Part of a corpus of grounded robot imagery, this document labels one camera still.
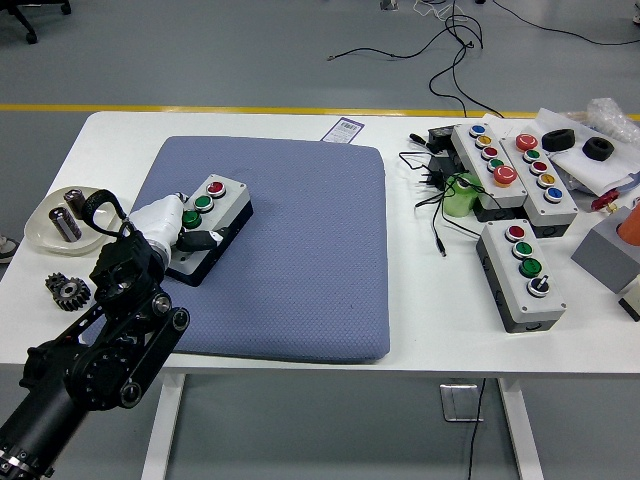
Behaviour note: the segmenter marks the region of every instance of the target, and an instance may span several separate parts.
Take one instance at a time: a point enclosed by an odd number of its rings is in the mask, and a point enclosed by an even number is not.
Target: white tray
[[[64,200],[64,194],[72,189],[81,190],[85,198],[89,198],[91,194],[98,191],[98,189],[94,187],[69,186],[47,195],[31,214],[31,217],[29,217],[24,227],[24,236],[32,245],[63,255],[84,255],[104,243],[106,235],[96,232],[82,220],[75,218],[74,220],[78,224],[78,227],[80,227],[82,236],[75,242],[67,242],[62,238],[55,225],[49,219],[49,212],[52,209],[57,207],[65,207],[68,209],[67,202]],[[96,210],[93,217],[96,225],[105,229],[111,227],[115,218],[116,212],[110,203],[102,205]]]

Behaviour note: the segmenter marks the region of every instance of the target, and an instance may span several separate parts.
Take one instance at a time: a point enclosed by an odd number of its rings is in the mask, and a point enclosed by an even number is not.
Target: selector switch
[[[549,276],[536,277],[527,283],[527,291],[536,298],[544,298],[549,293]]]

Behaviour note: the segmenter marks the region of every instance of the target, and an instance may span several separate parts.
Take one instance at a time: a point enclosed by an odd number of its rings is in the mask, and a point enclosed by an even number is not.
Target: gray box
[[[627,207],[593,227],[571,258],[614,293],[619,293],[640,273],[640,247],[629,245],[617,233],[629,216]]]

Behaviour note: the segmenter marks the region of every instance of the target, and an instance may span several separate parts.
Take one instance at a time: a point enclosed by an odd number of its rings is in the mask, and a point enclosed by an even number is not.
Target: black cable
[[[546,30],[547,32],[556,32],[556,33],[564,33],[566,35],[571,35],[573,37],[578,37],[582,40],[585,40],[593,45],[601,45],[601,46],[605,46],[605,47],[616,47],[616,46],[621,46],[621,45],[630,45],[632,43],[638,43],[640,42],[640,39],[638,40],[629,40],[627,42],[619,42],[619,43],[608,43],[608,42],[597,42],[595,40],[591,40],[587,37],[583,37],[582,35],[579,35],[577,33],[573,33],[573,32],[568,32],[566,30],[559,30],[556,28],[549,28],[549,27],[543,27],[541,25],[536,25],[533,22],[530,22],[529,20],[525,20],[524,18],[522,18],[520,15],[518,15],[516,12],[514,12],[513,10],[509,10],[507,7],[505,7],[504,5],[500,5],[496,0],[493,0],[493,3],[495,3],[498,7],[500,7],[503,10],[506,10],[507,12],[509,12],[511,15],[513,15],[514,17],[516,17],[518,20],[523,21],[524,23],[526,23],[527,25],[531,25],[532,27],[536,27],[536,28],[540,28],[542,30]]]
[[[482,388],[480,389],[480,396],[478,397],[478,410],[476,412],[476,424],[473,427],[473,435],[471,435],[471,451],[469,452],[469,473],[467,474],[467,480],[471,480],[471,469],[473,468],[473,447],[476,441],[476,433],[478,432],[478,425],[480,424],[480,408],[482,407],[482,396],[484,394],[484,387],[487,384],[487,379],[482,379]]]
[[[375,52],[375,53],[380,53],[381,55],[386,55],[386,56],[391,57],[391,58],[397,58],[397,59],[400,59],[400,60],[408,60],[409,58],[417,57],[422,52],[424,52],[427,48],[429,48],[431,46],[431,44],[435,41],[436,38],[438,38],[440,35],[442,35],[446,31],[447,31],[447,29],[443,28],[440,32],[438,32],[436,34],[435,37],[433,37],[431,40],[429,40],[429,43],[427,43],[421,50],[417,51],[416,53],[412,53],[411,55],[396,55],[395,53],[385,52],[383,50],[378,50],[377,48],[362,47],[362,48],[354,48],[353,50],[349,50],[349,51],[346,51],[346,52],[343,52],[343,53],[339,53],[338,55],[330,55],[330,56],[327,57],[327,61],[335,60],[336,58],[344,57],[345,55],[350,55],[350,54],[356,53],[356,52]]]
[[[435,174],[437,174],[438,172],[433,172],[431,171],[429,168],[427,168],[427,170],[429,170],[429,176],[433,176]],[[487,191],[484,189],[484,187],[482,187],[481,185],[475,185],[471,182],[469,182],[468,180],[466,180],[465,178],[460,177],[460,174],[454,174],[453,175],[456,178],[456,181],[460,182],[463,186],[466,187],[471,187],[473,188],[477,193],[483,194],[483,195],[488,195],[493,202],[498,206],[499,210],[504,210],[504,208],[500,205],[500,203],[498,203],[498,200],[495,199],[495,197],[493,197],[492,195],[490,195],[489,193],[487,193]],[[442,241],[442,239],[440,238],[440,235],[438,235],[438,230],[436,229],[436,217],[438,216],[438,211],[440,211],[440,215],[442,216],[442,218],[447,222],[450,223],[451,225],[459,228],[460,230],[463,230],[467,233],[470,233],[471,235],[475,235],[476,237],[480,237],[480,234],[478,232],[474,232],[473,230],[470,230],[466,227],[463,227],[462,225],[460,225],[459,223],[454,222],[453,220],[447,218],[444,216],[444,199],[448,198],[448,197],[452,197],[455,195],[455,190],[453,189],[453,182],[452,183],[445,183],[444,189],[442,192],[437,193],[436,195],[433,195],[432,197],[427,198],[426,200],[422,200],[418,203],[415,204],[414,208],[419,208],[422,207],[424,205],[437,205],[436,206],[436,211],[433,214],[433,217],[431,219],[431,229],[433,230],[433,235],[436,241],[436,247],[438,248],[438,251],[440,252],[440,254],[443,257],[447,256],[446,253],[446,248],[444,246],[444,242]]]
[[[476,20],[475,18],[473,18],[473,17],[471,17],[471,16],[469,16],[469,15],[460,15],[460,14],[455,14],[455,9],[456,9],[456,2],[455,2],[455,0],[454,0],[454,2],[453,2],[453,14],[452,14],[451,16],[447,17],[447,19],[445,20],[445,26],[446,26],[446,25],[448,25],[449,20],[451,20],[451,30],[450,30],[450,32],[449,32],[449,33],[451,33],[451,34],[452,34],[452,35],[453,35],[453,36],[458,40],[458,42],[459,42],[461,45],[463,45],[463,46],[465,47],[465,49],[464,49],[464,54],[463,54],[463,56],[462,56],[462,58],[464,58],[464,55],[466,55],[467,50],[468,50],[468,49],[471,49],[471,48],[474,48],[474,46],[473,46],[473,42],[464,43],[464,42],[462,41],[462,39],[458,36],[458,33],[457,33],[457,31],[456,31],[456,27],[464,27],[464,28],[467,28],[471,33],[473,33],[473,34],[475,35],[476,39],[477,39],[477,40],[478,40],[478,42],[480,43],[480,49],[483,49],[483,48],[484,48],[484,42],[483,42],[483,37],[482,37],[482,26],[480,25],[480,22],[478,22],[478,20]],[[459,19],[463,19],[463,18],[464,18],[464,19],[466,19],[466,20],[471,20],[471,21],[475,22],[475,24],[476,24],[476,25],[477,25],[477,27],[478,27],[478,33],[476,33],[476,32],[475,32],[473,29],[471,29],[471,28],[465,27],[464,25],[456,25],[456,23],[455,23],[456,18],[459,18]],[[478,105],[478,106],[480,106],[480,107],[484,108],[485,110],[490,111],[491,113],[496,114],[496,115],[497,115],[498,117],[500,117],[500,118],[504,118],[504,116],[503,116],[500,112],[498,112],[498,111],[497,111],[497,110],[495,110],[494,108],[491,108],[491,107],[490,107],[490,106],[488,106],[488,105],[485,105],[484,103],[479,102],[479,101],[478,101],[478,100],[476,100],[475,98],[473,98],[473,97],[471,97],[470,95],[468,95],[468,94],[467,94],[467,93],[462,89],[462,87],[461,87],[461,86],[460,86],[460,84],[458,83],[458,78],[456,77],[456,69],[455,69],[455,67],[456,67],[456,65],[457,65],[458,63],[460,63],[460,62],[457,62],[457,63],[455,63],[455,62],[454,62],[454,64],[452,65],[452,68],[451,68],[451,75],[452,75],[452,77],[453,77],[453,83],[455,84],[455,86],[456,86],[456,88],[458,89],[458,91],[459,91],[459,92],[460,92],[460,93],[461,93],[461,94],[462,94],[462,95],[463,95],[467,100],[469,100],[470,102],[472,102],[472,103],[474,103],[474,104],[476,104],[476,105]]]
[[[407,159],[405,158],[405,155],[431,155],[431,157],[433,157],[433,154],[432,154],[431,152],[400,152],[400,153],[398,154],[398,156],[402,159],[402,161],[403,161],[404,163],[406,163],[406,164],[407,164],[407,166],[408,166],[411,170],[420,170],[420,169],[422,169],[422,168],[426,168],[427,170],[429,170],[429,173],[433,173],[433,172],[429,169],[429,167],[427,167],[427,166],[426,166],[426,165],[424,165],[424,164],[420,164],[420,165],[419,165],[419,166],[417,166],[417,167],[415,167],[415,166],[411,165],[411,164],[409,163],[409,160],[407,160]]]
[[[379,49],[376,49],[376,48],[362,47],[362,48],[354,48],[354,49],[352,49],[352,50],[348,50],[348,51],[346,51],[346,52],[339,53],[339,54],[337,54],[337,55],[330,55],[329,57],[327,57],[327,60],[328,60],[328,61],[331,61],[331,60],[335,60],[335,59],[340,58],[340,57],[344,57],[345,55],[350,55],[350,54],[352,54],[352,53],[365,52],[365,51],[367,51],[367,52],[375,52],[375,53],[379,53],[379,54],[381,54],[381,55],[386,55],[386,56],[388,56],[388,57],[390,57],[390,58],[392,58],[392,59],[407,60],[407,59],[415,58],[415,57],[417,57],[418,55],[422,54],[422,53],[423,53],[427,48],[429,48],[429,47],[431,46],[431,44],[432,44],[432,43],[433,43],[433,42],[434,42],[438,37],[440,37],[443,33],[448,32],[450,35],[452,35],[452,36],[454,37],[454,39],[455,39],[458,43],[460,43],[460,45],[461,45],[461,49],[456,53],[456,55],[455,55],[455,57],[454,57],[454,60],[453,60],[453,63],[452,63],[452,65],[451,65],[449,68],[446,68],[446,69],[442,70],[441,72],[438,72],[437,74],[435,74],[433,77],[431,77],[431,79],[429,80],[429,91],[430,91],[433,95],[435,95],[435,96],[437,96],[437,97],[440,97],[440,98],[450,98],[450,99],[453,99],[453,100],[458,101],[458,102],[460,103],[460,105],[462,106],[462,110],[463,110],[464,116],[465,116],[465,117],[467,117],[467,108],[466,108],[466,105],[465,105],[464,101],[463,101],[460,97],[458,97],[458,96],[456,96],[456,95],[449,95],[449,94],[438,93],[438,92],[436,92],[436,91],[434,90],[434,88],[433,88],[433,82],[434,82],[434,80],[435,80],[436,78],[440,77],[441,75],[444,75],[444,74],[445,74],[445,73],[447,73],[449,70],[452,70],[453,80],[454,80],[454,83],[455,83],[455,85],[456,85],[456,88],[458,89],[458,91],[459,91],[459,92],[460,92],[460,93],[461,93],[465,98],[467,98],[469,101],[473,102],[474,104],[479,105],[480,107],[482,107],[482,108],[484,108],[484,109],[486,109],[486,110],[488,110],[488,111],[490,111],[490,112],[492,112],[492,113],[494,113],[494,114],[498,115],[499,117],[504,118],[504,117],[502,116],[502,114],[501,114],[500,112],[498,112],[497,110],[495,110],[495,109],[493,109],[493,108],[491,108],[491,107],[489,107],[489,106],[487,106],[487,105],[484,105],[483,103],[478,102],[477,100],[475,100],[474,98],[472,98],[471,96],[469,96],[466,92],[464,92],[464,91],[462,90],[462,88],[460,87],[460,84],[458,83],[458,79],[457,79],[457,78],[456,78],[456,76],[455,76],[455,67],[456,67],[456,65],[458,65],[458,64],[459,64],[459,63],[464,59],[464,56],[465,56],[465,54],[466,54],[466,50],[467,50],[467,49],[469,49],[469,48],[474,48],[473,42],[467,42],[467,43],[465,43],[465,42],[464,42],[464,40],[462,40],[462,38],[460,38],[460,36],[458,35],[458,33],[457,33],[456,29],[464,29],[464,30],[467,30],[467,31],[471,32],[471,33],[472,33],[472,34],[477,38],[478,42],[480,43],[480,48],[484,48],[484,44],[483,44],[483,40],[482,40],[482,27],[481,27],[480,23],[479,23],[475,18],[470,17],[470,16],[468,16],[468,15],[456,15],[456,14],[455,14],[455,3],[456,3],[456,2],[454,1],[454,2],[453,2],[453,14],[452,14],[452,15],[450,15],[449,17],[447,17],[447,19],[445,20],[445,27],[444,27],[440,32],[438,32],[438,33],[437,33],[437,34],[436,34],[436,35],[435,35],[435,36],[434,36],[434,37],[429,41],[429,43],[427,43],[427,45],[425,45],[421,50],[419,50],[419,51],[417,51],[417,52],[415,52],[415,53],[412,53],[412,54],[410,54],[410,55],[397,55],[397,54],[395,54],[395,53],[386,52],[386,51],[379,50]],[[465,18],[465,19],[472,20],[473,22],[475,22],[475,24],[476,24],[476,25],[477,25],[477,27],[478,27],[478,33],[476,33],[472,28],[467,27],[466,25],[459,25],[459,24],[458,24],[458,25],[456,25],[456,24],[455,24],[455,18],[456,18],[456,17],[458,17],[458,18]]]

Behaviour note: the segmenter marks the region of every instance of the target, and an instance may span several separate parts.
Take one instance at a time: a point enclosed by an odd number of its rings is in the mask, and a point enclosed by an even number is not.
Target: table leg
[[[511,442],[520,479],[544,480],[520,382],[517,379],[499,378],[498,384],[511,432]]]
[[[169,464],[173,432],[178,420],[185,374],[165,374],[153,421],[142,480],[164,480]]]

